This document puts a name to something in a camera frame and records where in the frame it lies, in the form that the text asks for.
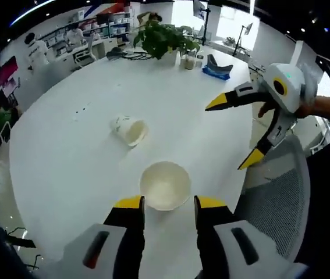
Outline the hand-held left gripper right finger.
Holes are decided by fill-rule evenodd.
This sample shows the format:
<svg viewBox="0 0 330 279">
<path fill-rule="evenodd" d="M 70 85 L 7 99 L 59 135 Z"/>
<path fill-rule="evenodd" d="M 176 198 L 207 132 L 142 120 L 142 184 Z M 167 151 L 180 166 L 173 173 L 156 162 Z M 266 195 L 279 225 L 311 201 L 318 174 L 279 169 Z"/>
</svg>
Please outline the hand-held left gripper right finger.
<svg viewBox="0 0 330 279">
<path fill-rule="evenodd" d="M 194 210 L 200 278 L 283 278 L 285 259 L 275 241 L 237 218 L 226 203 L 196 195 Z"/>
</svg>

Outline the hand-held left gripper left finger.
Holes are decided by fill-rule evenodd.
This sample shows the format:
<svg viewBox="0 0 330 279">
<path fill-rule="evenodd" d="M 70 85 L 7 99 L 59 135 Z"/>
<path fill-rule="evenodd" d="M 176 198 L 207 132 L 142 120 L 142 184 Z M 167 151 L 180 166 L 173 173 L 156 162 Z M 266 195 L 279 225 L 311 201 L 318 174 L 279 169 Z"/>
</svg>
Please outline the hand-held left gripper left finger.
<svg viewBox="0 0 330 279">
<path fill-rule="evenodd" d="M 138 278 L 144 223 L 143 196 L 118 201 L 102 224 L 65 246 L 61 278 Z"/>
</svg>

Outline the person's right hand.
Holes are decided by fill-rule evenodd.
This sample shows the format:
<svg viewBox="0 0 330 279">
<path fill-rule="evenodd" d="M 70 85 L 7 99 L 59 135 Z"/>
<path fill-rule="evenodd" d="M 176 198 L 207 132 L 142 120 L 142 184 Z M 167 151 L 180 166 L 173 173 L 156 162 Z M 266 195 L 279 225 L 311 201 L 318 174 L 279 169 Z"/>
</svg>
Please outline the person's right hand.
<svg viewBox="0 0 330 279">
<path fill-rule="evenodd" d="M 325 99 L 324 96 L 319 96 L 315 98 L 315 101 L 311 105 L 303 103 L 302 105 L 299 106 L 298 110 L 294 112 L 294 115 L 299 119 L 303 119 L 309 115 L 314 115 L 316 110 L 315 107 L 319 105 L 320 102 L 323 101 L 324 99 Z M 278 104 L 274 101 L 266 102 L 260 108 L 258 112 L 258 118 L 262 118 L 263 115 L 265 115 L 268 111 L 272 109 L 276 109 L 277 107 Z"/>
</svg>

